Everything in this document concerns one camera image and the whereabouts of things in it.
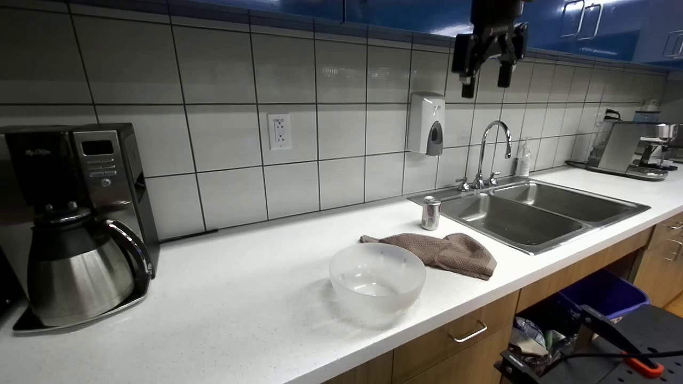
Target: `double sink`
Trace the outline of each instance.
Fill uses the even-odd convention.
[[[531,180],[485,191],[439,191],[439,214],[524,253],[541,253],[584,230],[647,212],[647,204]]]

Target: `white countertop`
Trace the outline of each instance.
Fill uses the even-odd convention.
[[[323,381],[475,308],[509,295],[683,209],[683,172],[637,182],[564,168],[534,180],[650,204],[619,223],[524,255],[442,218],[419,228],[408,201],[222,230],[167,244],[150,296],[91,327],[15,336],[0,328],[0,381]],[[328,258],[360,235],[467,232],[498,258],[489,281],[428,269],[416,302],[391,327],[359,327],[339,314]]]

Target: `brown towel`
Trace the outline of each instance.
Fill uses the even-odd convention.
[[[411,232],[387,239],[373,239],[363,235],[359,244],[392,244],[423,258],[427,266],[455,271],[479,280],[489,280],[498,264],[485,245],[479,245],[475,239],[463,232],[453,232],[444,239]]]

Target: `soap dispenser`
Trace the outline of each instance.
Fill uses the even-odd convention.
[[[408,152],[420,155],[439,155],[444,152],[444,96],[411,93]]]

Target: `clear plastic bowl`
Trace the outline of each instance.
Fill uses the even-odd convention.
[[[402,316],[425,286],[425,264],[411,252],[387,244],[357,244],[330,258],[330,284],[344,314],[363,325]]]

